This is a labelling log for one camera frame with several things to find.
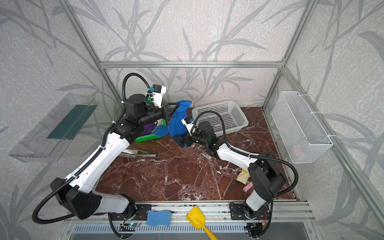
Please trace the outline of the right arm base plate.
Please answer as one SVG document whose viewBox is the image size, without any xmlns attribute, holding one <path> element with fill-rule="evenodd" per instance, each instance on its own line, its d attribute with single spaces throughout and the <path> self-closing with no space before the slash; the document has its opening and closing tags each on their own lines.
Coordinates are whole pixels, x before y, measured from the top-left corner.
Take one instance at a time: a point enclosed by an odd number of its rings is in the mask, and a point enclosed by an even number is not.
<svg viewBox="0 0 384 240">
<path fill-rule="evenodd" d="M 232 220 L 262 220 L 266 221 L 270 213 L 268 206 L 262 205 L 257 211 L 252 210 L 245 203 L 236 204 L 231 202 L 229 204 L 230 215 Z"/>
</svg>

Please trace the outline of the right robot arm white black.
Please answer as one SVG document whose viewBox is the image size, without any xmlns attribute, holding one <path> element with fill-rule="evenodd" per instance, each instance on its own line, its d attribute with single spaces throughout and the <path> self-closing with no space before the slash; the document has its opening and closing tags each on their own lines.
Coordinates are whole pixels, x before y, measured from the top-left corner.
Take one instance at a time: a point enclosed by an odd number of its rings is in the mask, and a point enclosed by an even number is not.
<svg viewBox="0 0 384 240">
<path fill-rule="evenodd" d="M 219 118 L 223 139 L 216 136 L 209 122 L 196 123 L 205 114 L 214 114 Z M 181 122 L 187 128 L 186 134 L 175 138 L 181 147 L 189 147 L 193 143 L 205 146 L 205 152 L 210 156 L 232 163 L 250 175 L 254 190 L 243 203 L 243 211 L 248 219 L 254 219 L 262 207 L 271 205 L 276 197 L 291 192 L 298 184 L 299 173 L 291 163 L 265 154 L 249 153 L 231 145 L 227 140 L 224 119 L 219 113 L 204 111 L 196 119 L 186 117 Z M 282 187 L 287 179 L 279 164 L 289 167 L 294 173 L 293 182 L 284 190 Z"/>
</svg>

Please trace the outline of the blue towel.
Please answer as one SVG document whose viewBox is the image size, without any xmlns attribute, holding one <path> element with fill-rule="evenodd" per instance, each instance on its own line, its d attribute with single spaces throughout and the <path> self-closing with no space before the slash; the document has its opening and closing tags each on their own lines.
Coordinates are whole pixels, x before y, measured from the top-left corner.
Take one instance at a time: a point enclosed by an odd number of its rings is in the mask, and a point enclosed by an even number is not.
<svg viewBox="0 0 384 240">
<path fill-rule="evenodd" d="M 187 117 L 187 109 L 191 106 L 192 102 L 182 100 L 178 101 L 178 103 L 180 103 L 180 106 L 174 112 L 169 124 L 157 127 L 153 132 L 154 135 L 161 137 L 171 135 L 174 137 L 184 135 L 188 131 L 182 120 Z"/>
</svg>

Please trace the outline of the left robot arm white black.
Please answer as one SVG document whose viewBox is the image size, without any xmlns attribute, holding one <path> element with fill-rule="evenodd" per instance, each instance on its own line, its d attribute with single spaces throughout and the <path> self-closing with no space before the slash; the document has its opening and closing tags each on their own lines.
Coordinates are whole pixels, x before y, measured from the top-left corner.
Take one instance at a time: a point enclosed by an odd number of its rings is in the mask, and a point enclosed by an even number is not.
<svg viewBox="0 0 384 240">
<path fill-rule="evenodd" d="M 126 97 L 126 83 L 130 77 L 138 77 L 147 88 L 146 94 Z M 77 217 L 80 220 L 92 215 L 122 214 L 126 218 L 136 212 L 135 201 L 121 195 L 102 194 L 93 191 L 97 180 L 111 163 L 144 132 L 145 126 L 158 120 L 169 122 L 180 103 L 163 103 L 165 86 L 153 85 L 137 73 L 125 76 L 122 83 L 123 112 L 106 129 L 102 143 L 76 170 L 65 179 L 56 178 L 53 189 L 35 208 L 32 220 L 36 224 L 51 224 Z M 70 214 L 55 219 L 43 220 L 39 217 L 42 207 L 53 197 Z"/>
</svg>

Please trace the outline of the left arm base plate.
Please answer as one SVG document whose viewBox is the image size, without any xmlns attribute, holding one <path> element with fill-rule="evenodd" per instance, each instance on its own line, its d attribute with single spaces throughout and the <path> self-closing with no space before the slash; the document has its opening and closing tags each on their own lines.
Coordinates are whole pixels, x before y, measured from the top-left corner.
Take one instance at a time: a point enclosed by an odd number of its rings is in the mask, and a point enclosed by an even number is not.
<svg viewBox="0 0 384 240">
<path fill-rule="evenodd" d="M 129 205 L 121 214 L 111 213 L 110 219 L 112 221 L 146 221 L 151 209 L 150 204 Z"/>
</svg>

